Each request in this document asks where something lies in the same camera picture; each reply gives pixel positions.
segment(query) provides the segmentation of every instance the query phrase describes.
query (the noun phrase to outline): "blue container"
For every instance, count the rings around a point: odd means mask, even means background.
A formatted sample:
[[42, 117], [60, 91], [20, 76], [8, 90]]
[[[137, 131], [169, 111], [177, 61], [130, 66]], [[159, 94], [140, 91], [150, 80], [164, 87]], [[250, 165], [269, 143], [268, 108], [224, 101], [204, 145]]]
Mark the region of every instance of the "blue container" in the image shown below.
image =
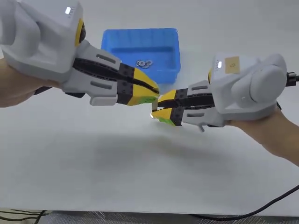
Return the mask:
[[[124, 64], [141, 69], [157, 84], [175, 83], [181, 69], [178, 31], [174, 28], [108, 29], [101, 48]], [[136, 66], [139, 60], [153, 64], [144, 69]]]

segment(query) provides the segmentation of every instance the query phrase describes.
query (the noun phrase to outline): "black cable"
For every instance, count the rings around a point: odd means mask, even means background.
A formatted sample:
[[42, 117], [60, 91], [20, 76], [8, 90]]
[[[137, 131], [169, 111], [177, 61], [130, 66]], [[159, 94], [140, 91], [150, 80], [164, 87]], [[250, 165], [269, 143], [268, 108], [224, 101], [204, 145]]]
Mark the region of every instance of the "black cable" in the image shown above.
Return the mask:
[[30, 213], [30, 214], [40, 214], [40, 211], [25, 211], [25, 210], [18, 210], [18, 209], [11, 209], [12, 211], [21, 211], [21, 212], [26, 212], [26, 213]]
[[36, 214], [33, 214], [33, 213], [20, 213], [20, 212], [11, 212], [11, 211], [0, 211], [0, 213], [7, 213], [7, 214], [16, 214], [16, 215], [27, 215], [27, 216], [37, 216], [39, 215], [40, 213], [36, 213]]
[[284, 193], [283, 195], [273, 199], [263, 207], [259, 208], [258, 210], [255, 210], [251, 213], [242, 215], [242, 216], [234, 216], [234, 217], [228, 217], [228, 218], [216, 218], [216, 217], [209, 217], [209, 216], [202, 216], [202, 215], [196, 215], [196, 214], [190, 214], [190, 216], [196, 217], [196, 218], [201, 218], [201, 219], [208, 219], [208, 220], [213, 220], [213, 221], [235, 221], [235, 220], [240, 220], [244, 218], [248, 218], [251, 216], [256, 215], [257, 213], [260, 213], [261, 211], [264, 211], [266, 208], [270, 207], [274, 203], [284, 199], [285, 197], [288, 197], [290, 194], [294, 193], [295, 191], [299, 190], [299, 185], [294, 187], [293, 189], [289, 190], [288, 192]]
[[10, 222], [20, 222], [20, 221], [24, 221], [24, 220], [27, 220], [27, 219], [36, 219], [36, 217], [26, 217], [26, 218], [20, 218], [20, 219], [13, 219], [13, 218], [5, 218], [5, 217], [0, 216], [0, 219], [4, 220], [4, 221], [10, 221]]
[[38, 215], [36, 221], [34, 222], [34, 224], [38, 224], [39, 220], [41, 219], [41, 217], [43, 216], [43, 214], [46, 212], [47, 210], [42, 210], [42, 212]]

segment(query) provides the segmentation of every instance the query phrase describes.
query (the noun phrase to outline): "white table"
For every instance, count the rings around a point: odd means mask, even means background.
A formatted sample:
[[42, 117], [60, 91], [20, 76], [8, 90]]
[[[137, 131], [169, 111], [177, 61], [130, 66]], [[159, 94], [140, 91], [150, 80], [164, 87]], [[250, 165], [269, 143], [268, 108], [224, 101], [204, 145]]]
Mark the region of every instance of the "white table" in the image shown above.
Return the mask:
[[[288, 70], [299, 71], [297, 0], [82, 4], [96, 47], [107, 28], [177, 28], [182, 70], [175, 88], [206, 79], [217, 51], [281, 53]], [[298, 94], [292, 87], [279, 99], [297, 124]], [[236, 128], [200, 134], [152, 120], [150, 105], [92, 107], [88, 97], [59, 90], [0, 109], [0, 148], [0, 207], [243, 214], [299, 183], [298, 167]], [[298, 201], [295, 193], [262, 214], [299, 216]]]

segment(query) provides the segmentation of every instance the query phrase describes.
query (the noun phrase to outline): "human hand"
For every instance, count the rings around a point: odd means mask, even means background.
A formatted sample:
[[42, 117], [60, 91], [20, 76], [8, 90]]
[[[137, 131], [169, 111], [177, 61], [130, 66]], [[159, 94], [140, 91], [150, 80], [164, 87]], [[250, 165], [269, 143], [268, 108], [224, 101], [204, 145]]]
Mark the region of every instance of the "human hand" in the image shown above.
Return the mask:
[[59, 88], [59, 83], [21, 74], [0, 59], [0, 107], [18, 105], [43, 86]]
[[230, 121], [228, 125], [242, 129], [270, 153], [299, 164], [297, 144], [299, 128], [289, 121], [279, 108], [266, 118], [254, 121]]

